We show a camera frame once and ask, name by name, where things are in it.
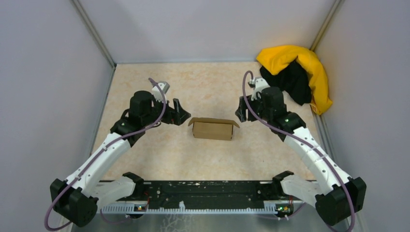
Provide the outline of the brown cardboard box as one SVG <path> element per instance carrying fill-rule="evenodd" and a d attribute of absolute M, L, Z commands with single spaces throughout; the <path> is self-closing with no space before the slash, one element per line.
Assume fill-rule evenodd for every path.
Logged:
<path fill-rule="evenodd" d="M 234 120 L 208 117 L 193 117 L 188 122 L 192 126 L 192 134 L 197 139 L 231 141 L 234 127 L 240 128 Z"/>

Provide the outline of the yellow cloth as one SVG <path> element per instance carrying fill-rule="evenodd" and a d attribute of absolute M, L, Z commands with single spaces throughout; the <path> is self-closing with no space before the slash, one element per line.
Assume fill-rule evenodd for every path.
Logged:
<path fill-rule="evenodd" d="M 296 61 L 307 72 L 308 86 L 312 93 L 310 106 L 313 112 L 322 115 L 332 106 L 327 74 L 313 51 L 296 45 L 281 45 L 262 49 L 256 60 L 272 75 L 279 74 L 292 61 Z"/>

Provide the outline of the aluminium front rail frame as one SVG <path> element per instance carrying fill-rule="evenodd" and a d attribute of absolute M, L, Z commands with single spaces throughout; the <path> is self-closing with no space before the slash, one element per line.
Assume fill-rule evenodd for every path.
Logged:
<path fill-rule="evenodd" d="M 125 173 L 111 182 L 86 176 L 56 179 L 50 186 L 53 209 L 79 227 L 89 224 L 97 213 L 107 213 L 108 206 L 117 201 L 137 202 L 120 208 L 128 215 L 250 212 L 288 218 L 295 214 L 294 198 L 313 206 L 333 226 L 362 209 L 365 192 L 366 184 L 359 177 L 325 190 L 319 181 L 288 171 L 270 181 L 145 181 Z"/>

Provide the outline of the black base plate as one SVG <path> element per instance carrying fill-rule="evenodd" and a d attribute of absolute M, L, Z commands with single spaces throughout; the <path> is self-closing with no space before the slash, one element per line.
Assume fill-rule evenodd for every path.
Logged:
<path fill-rule="evenodd" d="M 147 181 L 122 201 L 148 201 L 149 209 L 263 209 L 266 201 L 292 198 L 280 194 L 271 181 Z"/>

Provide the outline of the right corner aluminium post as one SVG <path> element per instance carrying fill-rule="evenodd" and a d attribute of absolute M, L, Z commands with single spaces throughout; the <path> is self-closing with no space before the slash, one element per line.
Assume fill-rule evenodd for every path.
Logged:
<path fill-rule="evenodd" d="M 315 52 L 317 47 L 319 46 L 319 44 L 321 43 L 325 33 L 327 32 L 328 28 L 330 27 L 335 15 L 337 14 L 337 12 L 339 11 L 339 9 L 341 8 L 341 6 L 343 5 L 345 1 L 344 0 L 335 0 L 328 12 L 328 14 L 326 15 L 326 18 L 324 19 L 318 33 L 316 34 L 316 37 L 313 40 L 312 45 L 310 46 L 310 51 Z"/>

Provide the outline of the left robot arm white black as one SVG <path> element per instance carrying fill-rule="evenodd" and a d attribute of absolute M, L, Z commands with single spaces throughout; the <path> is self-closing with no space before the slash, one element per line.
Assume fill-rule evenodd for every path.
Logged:
<path fill-rule="evenodd" d="M 144 180 L 128 172 L 119 179 L 103 186 L 101 178 L 130 150 L 145 132 L 158 123 L 180 126 L 191 114 L 184 110 L 178 99 L 169 106 L 164 94 L 140 90 L 130 99 L 130 106 L 113 125 L 100 147 L 74 173 L 64 180 L 55 179 L 50 185 L 52 203 L 44 217 L 48 231 L 58 231 L 48 224 L 51 211 L 55 211 L 69 223 L 84 227 L 105 206 L 126 197 L 139 200 L 144 196 Z"/>

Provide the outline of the black cloth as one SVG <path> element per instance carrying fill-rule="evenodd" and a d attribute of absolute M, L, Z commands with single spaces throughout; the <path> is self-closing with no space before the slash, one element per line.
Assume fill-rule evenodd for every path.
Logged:
<path fill-rule="evenodd" d="M 307 72 L 296 60 L 276 75 L 271 74 L 265 67 L 260 68 L 260 74 L 271 87 L 286 91 L 297 104 L 311 103 L 312 94 Z"/>

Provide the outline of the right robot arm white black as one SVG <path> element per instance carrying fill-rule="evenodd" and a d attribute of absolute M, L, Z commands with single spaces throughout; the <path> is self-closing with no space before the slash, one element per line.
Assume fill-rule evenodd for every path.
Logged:
<path fill-rule="evenodd" d="M 267 87 L 255 95 L 241 96 L 235 115 L 241 122 L 259 121 L 295 151 L 315 177 L 307 181 L 291 171 L 273 177 L 272 192 L 278 199 L 288 195 L 313 206 L 329 226 L 354 217 L 363 209 L 366 183 L 342 170 L 316 142 L 304 120 L 287 110 L 282 92 Z"/>

